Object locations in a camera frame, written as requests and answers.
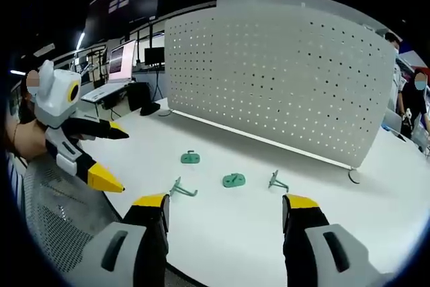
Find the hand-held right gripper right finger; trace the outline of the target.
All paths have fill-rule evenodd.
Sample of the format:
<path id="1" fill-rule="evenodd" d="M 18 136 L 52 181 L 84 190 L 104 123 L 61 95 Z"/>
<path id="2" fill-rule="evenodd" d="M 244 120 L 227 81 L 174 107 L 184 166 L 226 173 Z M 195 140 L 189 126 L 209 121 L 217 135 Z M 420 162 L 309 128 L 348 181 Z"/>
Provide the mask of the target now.
<path id="1" fill-rule="evenodd" d="M 288 286 L 384 286 L 367 247 L 339 224 L 330 224 L 312 199 L 282 197 L 283 254 Z"/>

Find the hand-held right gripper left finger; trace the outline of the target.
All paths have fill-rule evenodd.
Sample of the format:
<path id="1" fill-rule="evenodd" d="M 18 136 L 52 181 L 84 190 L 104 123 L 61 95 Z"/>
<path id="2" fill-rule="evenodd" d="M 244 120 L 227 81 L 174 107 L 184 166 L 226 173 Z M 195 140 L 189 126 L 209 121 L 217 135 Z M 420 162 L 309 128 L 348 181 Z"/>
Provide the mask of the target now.
<path id="1" fill-rule="evenodd" d="M 143 196 L 83 249 L 71 286 L 164 286 L 169 244 L 166 193 Z"/>

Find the person's left hand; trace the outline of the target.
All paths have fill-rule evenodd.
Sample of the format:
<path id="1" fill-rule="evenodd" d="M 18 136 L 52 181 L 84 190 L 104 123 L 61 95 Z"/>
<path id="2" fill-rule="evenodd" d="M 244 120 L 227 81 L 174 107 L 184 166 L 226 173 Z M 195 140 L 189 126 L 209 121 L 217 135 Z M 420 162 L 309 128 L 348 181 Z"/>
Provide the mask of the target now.
<path id="1" fill-rule="evenodd" d="M 45 130 L 37 120 L 20 124 L 13 118 L 8 119 L 5 126 L 5 143 L 9 152 L 26 161 L 47 153 Z"/>

